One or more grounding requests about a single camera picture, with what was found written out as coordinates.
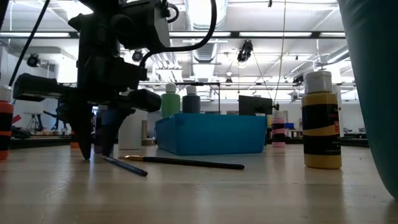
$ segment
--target black camera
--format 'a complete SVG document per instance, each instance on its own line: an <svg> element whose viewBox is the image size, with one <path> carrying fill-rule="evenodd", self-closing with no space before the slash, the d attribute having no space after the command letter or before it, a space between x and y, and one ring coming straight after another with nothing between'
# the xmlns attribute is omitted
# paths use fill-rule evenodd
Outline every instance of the black camera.
<svg viewBox="0 0 398 224"><path fill-rule="evenodd" d="M40 66L40 59L38 54L31 54L27 59L27 66L32 68L37 68Z"/></svg>
<svg viewBox="0 0 398 224"><path fill-rule="evenodd" d="M140 62L143 58L142 50L135 50L132 55L133 62Z"/></svg>
<svg viewBox="0 0 398 224"><path fill-rule="evenodd" d="M241 47L241 50L239 50L238 61L246 62L247 60L249 60L252 51L253 51L253 44L251 43L251 40L245 40Z"/></svg>

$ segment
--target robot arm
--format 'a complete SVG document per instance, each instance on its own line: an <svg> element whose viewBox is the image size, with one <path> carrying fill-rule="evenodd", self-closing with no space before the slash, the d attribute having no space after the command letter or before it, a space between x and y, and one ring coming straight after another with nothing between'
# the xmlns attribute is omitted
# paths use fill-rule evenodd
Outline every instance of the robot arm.
<svg viewBox="0 0 398 224"><path fill-rule="evenodd" d="M14 87L14 98L42 101L58 98L64 104L61 113L76 134L85 159L91 154L91 110L93 105L108 105L106 122L102 126L103 155L112 153L113 142L124 119L135 112L158 111L160 96L138 90L140 81L147 80L146 60L161 52L190 51L204 46L216 26L216 1L211 0L211 24L206 37L186 47L169 47L169 22L178 17L178 9L166 0L140 0L126 3L121 0L81 0L94 13L71 19L69 24L80 33L77 88L61 86L56 80L22 74ZM169 7L177 11L170 17ZM120 45L125 49L150 50L140 65L124 62L119 56ZM133 90L128 96L119 93Z"/></svg>

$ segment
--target computer monitor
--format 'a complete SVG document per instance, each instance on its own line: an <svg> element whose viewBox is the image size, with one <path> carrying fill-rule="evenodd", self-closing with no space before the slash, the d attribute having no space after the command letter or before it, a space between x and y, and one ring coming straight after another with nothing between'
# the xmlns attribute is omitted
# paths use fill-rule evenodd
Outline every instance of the computer monitor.
<svg viewBox="0 0 398 224"><path fill-rule="evenodd" d="M272 114L272 99L239 95L239 115Z"/></svg>

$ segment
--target wooden table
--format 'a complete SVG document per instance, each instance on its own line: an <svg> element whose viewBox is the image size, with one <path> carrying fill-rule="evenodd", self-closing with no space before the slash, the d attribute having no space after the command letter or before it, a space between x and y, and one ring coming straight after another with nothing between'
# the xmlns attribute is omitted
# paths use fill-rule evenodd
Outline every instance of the wooden table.
<svg viewBox="0 0 398 224"><path fill-rule="evenodd" d="M341 170L309 169L300 145L197 156L245 170L132 162L140 177L67 146L11 151L0 162L1 223L398 223L369 149L343 147ZM154 147L123 155L170 156Z"/></svg>

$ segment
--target blue plastic bin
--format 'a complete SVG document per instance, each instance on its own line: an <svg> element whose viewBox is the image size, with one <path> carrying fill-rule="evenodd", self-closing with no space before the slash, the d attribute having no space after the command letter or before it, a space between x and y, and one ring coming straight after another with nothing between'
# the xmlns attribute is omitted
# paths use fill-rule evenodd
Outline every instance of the blue plastic bin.
<svg viewBox="0 0 398 224"><path fill-rule="evenodd" d="M157 145L182 156L260 153L267 117L175 114L155 124Z"/></svg>

